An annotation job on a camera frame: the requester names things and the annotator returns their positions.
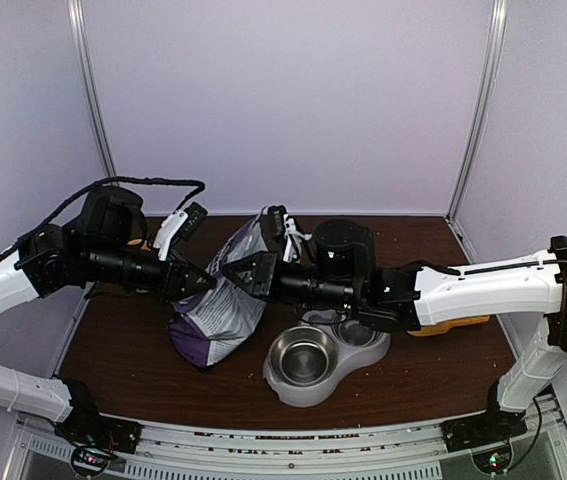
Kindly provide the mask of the purple pet food bag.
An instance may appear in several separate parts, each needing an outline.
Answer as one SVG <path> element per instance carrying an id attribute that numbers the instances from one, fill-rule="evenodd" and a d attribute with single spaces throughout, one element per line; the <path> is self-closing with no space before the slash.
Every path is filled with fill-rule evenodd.
<path id="1" fill-rule="evenodd" d="M 262 222 L 267 209 L 245 223 L 223 244 L 206 267 L 216 287 L 173 304 L 168 337 L 186 361 L 208 369 L 223 361 L 256 330 L 266 303 L 255 299 L 222 274 L 222 267 L 267 249 Z"/>

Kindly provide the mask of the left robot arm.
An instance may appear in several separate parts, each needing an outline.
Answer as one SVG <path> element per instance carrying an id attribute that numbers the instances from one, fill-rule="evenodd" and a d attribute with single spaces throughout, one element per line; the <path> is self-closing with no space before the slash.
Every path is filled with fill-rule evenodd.
<path id="1" fill-rule="evenodd" d="M 151 234 L 143 199 L 130 185 L 191 191 Z M 193 200 L 204 188 L 197 180 L 124 176 L 82 188 L 0 253 L 0 315 L 65 287 L 90 283 L 152 292 L 164 303 L 211 290 L 215 278 L 172 250 L 207 217 L 207 210 Z M 100 442 L 107 433 L 89 389 L 78 381 L 46 379 L 0 365 L 0 407 L 67 423 L 86 444 Z"/>

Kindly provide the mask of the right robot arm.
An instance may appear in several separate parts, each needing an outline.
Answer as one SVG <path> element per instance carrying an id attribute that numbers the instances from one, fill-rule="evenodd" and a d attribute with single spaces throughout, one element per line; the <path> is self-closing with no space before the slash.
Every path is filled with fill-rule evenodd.
<path id="1" fill-rule="evenodd" d="M 494 384 L 476 419 L 482 440 L 498 440 L 567 361 L 567 237 L 544 250 L 485 264 L 440 266 L 415 261 L 382 268 L 374 235 L 353 221 L 319 224 L 311 265 L 259 251 L 229 262 L 223 275 L 253 298 L 344 312 L 385 333 L 421 331 L 452 320 L 539 313 L 535 336 Z"/>

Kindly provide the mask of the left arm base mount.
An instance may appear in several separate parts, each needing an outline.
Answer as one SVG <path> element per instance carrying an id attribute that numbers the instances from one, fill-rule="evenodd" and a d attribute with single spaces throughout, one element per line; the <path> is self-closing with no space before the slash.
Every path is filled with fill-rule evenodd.
<path id="1" fill-rule="evenodd" d="M 136 452 L 142 425 L 138 422 L 98 416 L 92 420 L 52 422 L 54 433 L 71 447 L 69 464 L 81 479 L 94 479 L 123 462 L 122 454 Z"/>

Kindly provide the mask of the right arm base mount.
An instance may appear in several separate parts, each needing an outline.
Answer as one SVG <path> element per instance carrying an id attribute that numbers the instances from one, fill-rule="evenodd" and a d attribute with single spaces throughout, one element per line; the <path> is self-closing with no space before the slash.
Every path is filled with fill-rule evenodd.
<path id="1" fill-rule="evenodd" d="M 485 414 L 447 420 L 441 424 L 447 451 L 469 451 L 474 467 L 490 476 L 511 470 L 515 464 L 512 440 L 527 431 L 527 425 L 521 418 L 493 422 Z"/>

